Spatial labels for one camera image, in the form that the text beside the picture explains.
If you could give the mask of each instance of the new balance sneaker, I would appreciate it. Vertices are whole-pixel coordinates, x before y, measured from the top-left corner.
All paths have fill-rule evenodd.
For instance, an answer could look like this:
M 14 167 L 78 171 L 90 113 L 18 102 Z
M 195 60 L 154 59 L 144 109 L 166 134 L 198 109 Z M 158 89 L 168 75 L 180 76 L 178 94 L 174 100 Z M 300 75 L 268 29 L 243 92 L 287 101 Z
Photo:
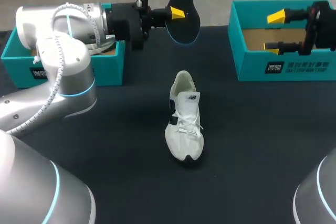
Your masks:
M 171 118 L 165 137 L 173 156 L 188 163 L 200 157 L 204 145 L 199 101 L 200 93 L 196 91 L 191 75 L 187 71 L 179 72 L 170 90 Z

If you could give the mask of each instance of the teal box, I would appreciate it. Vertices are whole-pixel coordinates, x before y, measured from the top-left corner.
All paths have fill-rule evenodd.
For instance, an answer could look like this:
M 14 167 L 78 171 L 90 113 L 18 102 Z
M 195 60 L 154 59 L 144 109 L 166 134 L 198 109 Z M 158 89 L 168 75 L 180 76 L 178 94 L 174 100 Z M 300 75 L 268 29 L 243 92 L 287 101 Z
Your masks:
M 305 29 L 306 21 L 268 25 L 267 16 L 284 8 L 307 9 L 314 1 L 317 0 L 232 2 L 228 35 L 239 81 L 336 80 L 336 52 L 330 49 L 314 49 L 309 56 L 297 52 L 276 55 L 250 51 L 244 40 L 244 29 Z
M 119 41 L 116 45 L 115 55 L 91 56 L 97 86 L 122 85 L 124 52 L 125 42 Z M 42 64 L 41 62 L 33 64 L 31 51 L 21 44 L 16 27 L 10 35 L 1 59 L 17 88 L 30 88 L 46 81 L 46 79 L 39 79 L 34 74 L 34 70 L 42 68 Z

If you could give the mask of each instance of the black tabletop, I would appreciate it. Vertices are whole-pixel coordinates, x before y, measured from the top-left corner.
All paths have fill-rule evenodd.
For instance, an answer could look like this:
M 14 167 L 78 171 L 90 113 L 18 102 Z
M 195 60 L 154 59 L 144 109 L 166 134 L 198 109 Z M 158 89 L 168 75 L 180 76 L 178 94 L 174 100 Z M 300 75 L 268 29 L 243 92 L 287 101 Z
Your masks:
M 97 224 L 293 223 L 297 186 L 336 146 L 336 84 L 238 82 L 227 27 L 202 27 L 191 46 L 150 35 L 143 51 L 127 49 L 122 87 L 98 88 L 91 111 L 22 140 L 91 188 Z M 180 70 L 201 92 L 193 168 L 164 138 Z M 0 95 L 14 90 L 2 76 Z

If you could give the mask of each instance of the white shoelace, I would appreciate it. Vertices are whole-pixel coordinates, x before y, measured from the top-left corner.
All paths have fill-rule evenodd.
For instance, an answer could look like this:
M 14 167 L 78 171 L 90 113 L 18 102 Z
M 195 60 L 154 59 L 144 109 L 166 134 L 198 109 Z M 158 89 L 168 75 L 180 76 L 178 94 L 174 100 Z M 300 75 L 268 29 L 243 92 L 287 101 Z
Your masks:
M 193 119 L 192 115 L 186 115 L 182 116 L 177 110 L 175 111 L 175 114 L 180 119 L 179 121 L 179 127 L 177 131 L 187 133 L 189 135 L 196 134 L 197 137 L 201 137 L 201 132 L 198 129 L 198 126 L 203 130 L 203 127 L 199 124 L 197 124 L 197 118 L 198 118 L 198 112 L 196 115 L 196 118 Z

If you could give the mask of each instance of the shoe insole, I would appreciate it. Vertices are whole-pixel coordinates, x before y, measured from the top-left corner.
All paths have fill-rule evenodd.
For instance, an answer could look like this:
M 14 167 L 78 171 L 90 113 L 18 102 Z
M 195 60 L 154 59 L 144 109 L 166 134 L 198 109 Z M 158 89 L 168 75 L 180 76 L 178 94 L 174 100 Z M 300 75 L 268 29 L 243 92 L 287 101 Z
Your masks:
M 170 0 L 168 6 L 182 10 L 185 14 L 185 18 L 174 19 L 166 23 L 171 37 L 181 44 L 194 42 L 201 26 L 194 0 Z

